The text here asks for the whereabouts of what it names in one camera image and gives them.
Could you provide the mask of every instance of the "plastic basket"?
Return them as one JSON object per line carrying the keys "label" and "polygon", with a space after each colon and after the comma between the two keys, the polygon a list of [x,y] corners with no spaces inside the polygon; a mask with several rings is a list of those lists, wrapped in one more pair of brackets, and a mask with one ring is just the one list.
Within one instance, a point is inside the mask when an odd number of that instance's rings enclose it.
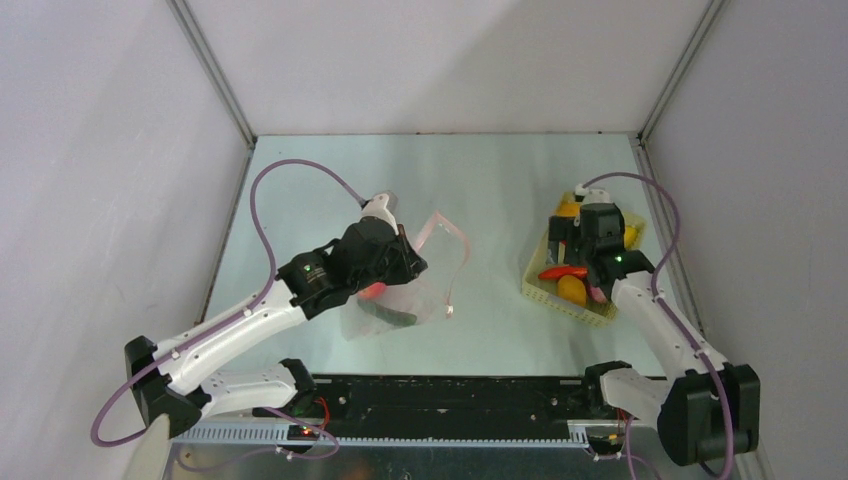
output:
{"label": "plastic basket", "polygon": [[[563,200],[570,200],[572,198],[573,196],[571,194],[563,195]],[[645,219],[630,212],[622,211],[621,213],[624,215],[625,225],[636,228],[636,240],[633,242],[631,248],[637,249],[642,244],[646,224]],[[548,232],[545,230],[539,246],[533,253],[533,258],[524,270],[521,293],[528,298],[543,303],[559,312],[571,315],[577,320],[593,327],[605,327],[611,324],[615,320],[615,315],[618,313],[618,309],[611,302],[597,303],[590,297],[586,308],[583,308],[558,297],[556,294],[556,282],[539,280],[539,273],[551,267],[545,264],[548,247],[547,238]]]}

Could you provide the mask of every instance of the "wire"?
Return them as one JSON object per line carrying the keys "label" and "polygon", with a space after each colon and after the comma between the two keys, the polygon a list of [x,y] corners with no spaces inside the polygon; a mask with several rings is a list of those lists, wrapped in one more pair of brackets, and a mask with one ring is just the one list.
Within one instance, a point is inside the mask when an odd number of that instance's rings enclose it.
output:
{"label": "wire", "polygon": [[324,400],[324,397],[318,397],[315,399],[315,403],[318,403],[324,407],[324,422],[321,424],[321,428],[327,426],[330,423],[330,407],[327,405],[327,401]]}
{"label": "wire", "polygon": [[709,475],[711,477],[718,477],[718,474],[715,472],[715,470],[710,468],[710,466],[707,465],[706,462],[699,462],[698,465],[701,466],[701,469],[703,471],[707,472],[707,475]]}
{"label": "wire", "polygon": [[654,477],[656,477],[658,480],[662,480],[662,478],[660,477],[660,472],[659,472],[659,470],[657,470],[657,467],[653,466],[651,464],[651,462],[649,462],[649,461],[647,461],[643,458],[637,457],[636,455],[633,455],[633,453],[631,452],[631,450],[630,450],[630,426],[632,424],[633,424],[633,417],[631,416],[630,418],[627,419],[627,424],[624,427],[624,456],[627,458],[627,468],[630,470],[630,476],[633,478],[633,480],[637,480],[637,478],[638,478],[638,477],[636,477],[636,470],[633,468],[633,460],[636,460],[637,462],[641,463],[642,465],[648,467],[648,469],[651,471],[651,473],[654,474]]}
{"label": "wire", "polygon": [[[651,291],[654,297],[657,299],[657,304],[662,308],[663,312],[668,316],[668,318],[674,323],[686,341],[689,343],[689,346],[692,347],[693,350],[698,353],[698,358],[701,362],[704,363],[707,371],[709,372],[710,378],[712,378],[713,383],[715,384],[716,391],[718,392],[719,403],[721,404],[721,413],[724,420],[724,430],[725,430],[725,450],[724,450],[724,466],[722,467],[721,472],[716,478],[720,480],[727,480],[730,477],[731,472],[733,471],[733,418],[730,414],[730,402],[727,399],[727,392],[724,389],[724,384],[721,383],[721,378],[718,376],[718,372],[716,371],[715,366],[713,365],[710,358],[707,356],[705,352],[702,351],[698,340],[689,332],[689,329],[683,324],[683,321],[678,318],[677,314],[671,309],[668,303],[664,298],[659,296],[659,274],[665,264],[668,262],[671,255],[674,253],[677,248],[677,242],[680,240],[680,211],[677,209],[677,204],[674,203],[674,199],[671,197],[671,194],[663,188],[662,185],[657,183],[655,180],[645,177],[643,175],[637,175],[635,173],[629,172],[612,172],[601,175],[599,177],[595,177],[592,180],[589,180],[585,184],[584,187],[588,188],[590,185],[597,183],[601,180],[605,180],[607,178],[612,177],[627,177],[634,178],[636,180],[640,180],[652,187],[668,202],[669,207],[671,208],[672,216],[674,217],[674,229],[671,235],[671,244],[668,246],[668,250],[665,251],[659,263],[657,264],[656,269],[654,270],[653,275],[651,275]],[[625,442],[629,442],[629,436],[625,439]]]}
{"label": "wire", "polygon": [[[288,159],[288,160],[279,160],[274,162],[259,172],[256,175],[256,178],[253,180],[253,184],[250,187],[250,217],[253,219],[253,227],[256,229],[256,233],[259,235],[259,240],[262,241],[262,246],[265,248],[265,253],[268,255],[268,263],[270,266],[270,273],[268,275],[268,279],[265,281],[265,285],[262,287],[262,290],[259,294],[256,295],[256,298],[251,300],[247,306],[245,307],[247,310],[253,310],[259,303],[265,299],[265,296],[268,295],[268,291],[271,290],[271,285],[274,283],[274,274],[277,269],[277,260],[274,258],[274,250],[271,248],[271,243],[268,241],[268,237],[265,235],[265,232],[262,230],[262,225],[259,223],[259,215],[256,213],[256,190],[259,187],[259,182],[267,175],[271,170],[274,170],[277,167],[281,167],[283,165],[305,165],[312,168],[317,168],[322,172],[328,174],[333,177],[333,179],[338,182],[347,192],[356,200],[356,202],[361,206],[365,203],[365,200],[358,194],[353,188],[348,185],[341,177],[339,177],[335,172],[330,170],[329,168],[315,163],[309,160],[301,160],[301,159]],[[199,342],[209,338],[212,335],[215,335],[219,331],[229,327],[230,325],[238,322],[243,317],[242,311],[238,311],[233,313],[229,317],[222,320],[220,323],[210,327],[209,329],[200,332],[197,336],[190,338],[185,341],[185,343],[174,348],[174,351],[179,353],[184,352],[185,350],[191,348]],[[100,408],[100,411],[97,412],[97,416],[94,418],[94,421],[91,424],[90,437],[91,442],[97,445],[98,447],[117,447],[119,445],[123,445],[125,443],[131,442],[136,438],[144,435],[144,432],[147,430],[143,428],[131,435],[127,435],[126,437],[119,438],[117,440],[103,440],[100,438],[100,425],[103,423],[103,419],[106,418],[106,414],[109,413],[109,410],[117,403],[118,399],[127,392],[133,385],[138,383],[139,380],[144,378],[145,375],[159,368],[163,363],[171,360],[173,358],[171,355],[167,353],[162,354],[159,358],[151,362],[146,367],[139,370],[135,375],[129,378],[123,385],[118,387],[115,390],[115,393],[106,400],[106,403],[103,404],[103,407]]]}
{"label": "wire", "polygon": [[[596,462],[607,461],[607,460],[621,460],[621,458],[622,458],[621,455],[599,455],[599,454],[595,453],[595,451],[592,449],[592,447],[583,449],[583,452],[586,453],[587,455],[589,455],[590,457],[592,457],[592,460],[594,460]],[[633,461],[641,463],[645,468],[647,468],[648,470],[651,471],[651,473],[654,475],[654,478],[656,478],[657,480],[662,480],[662,476],[660,475],[659,470],[657,470],[657,468],[654,465],[652,465],[651,462],[649,462],[648,460],[646,460],[642,457],[636,456],[636,455],[632,455],[632,454],[629,455],[628,458],[631,458]],[[631,470],[630,474],[631,474],[633,479],[637,478],[635,473],[632,470]]]}
{"label": "wire", "polygon": [[300,458],[302,460],[321,460],[321,459],[324,459],[324,458],[331,457],[331,456],[335,455],[336,452],[339,451],[339,448],[340,448],[339,440],[336,437],[334,437],[333,434],[324,430],[323,427],[311,425],[311,424],[306,423],[302,420],[299,420],[297,418],[286,415],[285,413],[281,412],[280,410],[278,410],[276,408],[264,407],[264,409],[273,413],[274,415],[284,419],[284,420],[288,420],[289,422],[294,423],[295,425],[300,425],[301,427],[307,427],[307,428],[310,428],[310,429],[318,432],[318,434],[321,437],[325,437],[328,440],[330,440],[330,442],[333,444],[333,449],[331,451],[327,452],[327,453],[322,453],[320,455],[304,455],[302,453],[295,453],[295,452],[292,452],[291,450],[286,450],[285,448],[283,448],[279,445],[275,446],[275,447],[270,447],[270,446],[269,447],[261,447],[261,448],[257,448],[257,449],[251,450],[249,452],[243,453],[239,456],[230,458],[228,460],[225,460],[225,461],[223,461],[223,462],[221,462],[217,465],[213,465],[211,467],[192,467],[192,466],[186,465],[185,462],[183,462],[183,459],[182,459],[182,452],[180,452],[180,454],[177,455],[177,465],[179,465],[180,468],[182,468],[183,470],[185,470],[187,472],[191,472],[191,473],[210,473],[210,472],[220,470],[220,469],[227,467],[229,465],[232,465],[234,463],[238,463],[238,462],[245,460],[247,458],[250,458],[250,457],[253,457],[253,456],[256,456],[256,455],[260,455],[260,454],[263,454],[263,453],[285,454],[286,458],[289,459],[289,460],[291,460],[292,458]]}

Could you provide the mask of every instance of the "white wall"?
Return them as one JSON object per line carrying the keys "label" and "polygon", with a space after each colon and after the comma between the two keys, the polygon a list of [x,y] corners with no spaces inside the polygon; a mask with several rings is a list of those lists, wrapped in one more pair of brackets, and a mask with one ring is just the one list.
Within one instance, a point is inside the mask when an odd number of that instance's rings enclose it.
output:
{"label": "white wall", "polygon": [[280,134],[637,130],[707,0],[191,3]]}
{"label": "white wall", "polygon": [[649,145],[779,479],[845,478],[848,3],[732,2]]}
{"label": "white wall", "polygon": [[[120,478],[124,343],[198,317],[245,149],[168,6],[0,4],[0,477]],[[130,398],[104,436],[141,426]]]}

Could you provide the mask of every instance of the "red pepper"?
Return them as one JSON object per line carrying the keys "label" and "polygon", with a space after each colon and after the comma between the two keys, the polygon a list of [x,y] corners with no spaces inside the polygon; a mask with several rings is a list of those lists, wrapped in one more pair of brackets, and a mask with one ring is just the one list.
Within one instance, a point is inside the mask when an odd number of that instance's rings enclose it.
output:
{"label": "red pepper", "polygon": [[539,280],[559,280],[560,278],[572,275],[580,280],[583,280],[589,275],[589,269],[586,267],[573,267],[571,265],[564,265],[561,267],[553,267],[545,270],[544,272],[539,274]]}

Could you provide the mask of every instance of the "red object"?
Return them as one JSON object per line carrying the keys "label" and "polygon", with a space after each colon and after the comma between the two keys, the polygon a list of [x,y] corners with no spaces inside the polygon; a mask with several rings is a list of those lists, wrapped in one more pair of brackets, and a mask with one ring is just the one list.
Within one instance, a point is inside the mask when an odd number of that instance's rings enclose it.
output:
{"label": "red object", "polygon": [[580,280],[585,279],[589,275],[589,269],[586,267],[572,267],[571,265],[564,265],[561,267],[553,267],[545,270],[544,272],[539,274],[539,280],[559,280],[560,278],[572,275]]}
{"label": "red object", "polygon": [[385,283],[377,282],[368,288],[362,289],[362,291],[359,292],[359,298],[363,298],[365,300],[374,300],[375,298],[382,295],[383,292],[386,291],[386,288],[387,287]]}

